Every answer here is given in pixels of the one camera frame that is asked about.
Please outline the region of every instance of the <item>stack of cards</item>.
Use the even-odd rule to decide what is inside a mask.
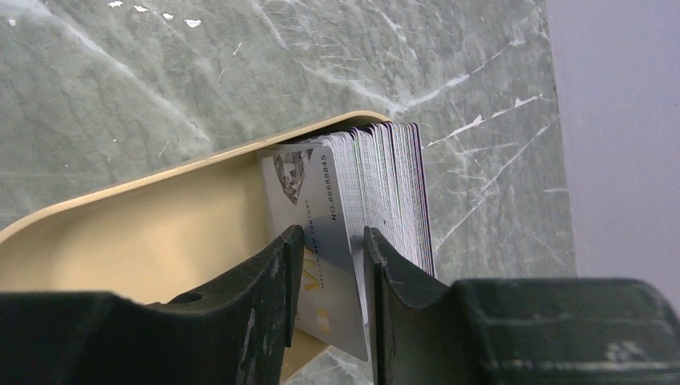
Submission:
[[[420,148],[416,124],[386,122],[258,153],[271,236],[305,229],[296,326],[360,359],[368,359],[364,227],[434,275]]]

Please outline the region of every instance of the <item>plastic tray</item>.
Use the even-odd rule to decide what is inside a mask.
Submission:
[[[0,231],[0,290],[110,290],[169,301],[268,244],[256,150],[387,120],[349,112],[41,209]],[[281,379],[326,348],[296,330]]]

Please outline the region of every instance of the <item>lavender wall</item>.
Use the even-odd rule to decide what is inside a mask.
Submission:
[[[680,2],[549,0],[577,269],[680,310]]]

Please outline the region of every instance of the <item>tray rim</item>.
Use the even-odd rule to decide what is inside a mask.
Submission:
[[[332,124],[340,123],[343,120],[349,120],[353,118],[371,118],[380,121],[391,121],[388,117],[368,110],[356,110],[346,112],[341,115],[334,116],[326,120],[320,120],[313,124],[307,124],[305,126],[300,126],[283,132],[277,132],[268,136],[264,136],[260,139],[251,140],[243,144],[227,148],[221,152],[217,152],[211,155],[198,157],[193,160],[189,160],[182,164],[172,166],[171,168],[155,172],[151,175],[142,176],[141,178],[118,183],[105,187],[94,192],[88,192],[83,195],[67,199],[52,205],[48,205],[42,209],[34,211],[22,218],[19,218],[12,224],[8,225],[4,229],[0,230],[0,244],[7,241],[9,238],[24,230],[25,228],[33,225],[34,223],[41,221],[47,217],[55,215],[57,213],[62,213],[64,211],[74,209],[79,206],[88,205],[96,201],[101,201],[102,199],[112,197],[114,195],[119,195],[121,193],[126,193],[137,188],[142,188],[144,186],[160,182],[162,180],[167,180],[175,176],[185,174],[209,166],[211,164],[216,164],[224,160],[229,160],[237,156],[245,155],[250,152],[254,152],[261,148],[265,148],[272,144],[281,143],[283,141],[293,139],[297,136],[302,136],[310,132],[317,131],[321,128],[330,126]]]

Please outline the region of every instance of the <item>marble surface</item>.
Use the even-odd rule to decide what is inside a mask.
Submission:
[[[575,274],[542,1],[0,0],[0,49],[1,226],[370,109],[421,123],[442,281]]]

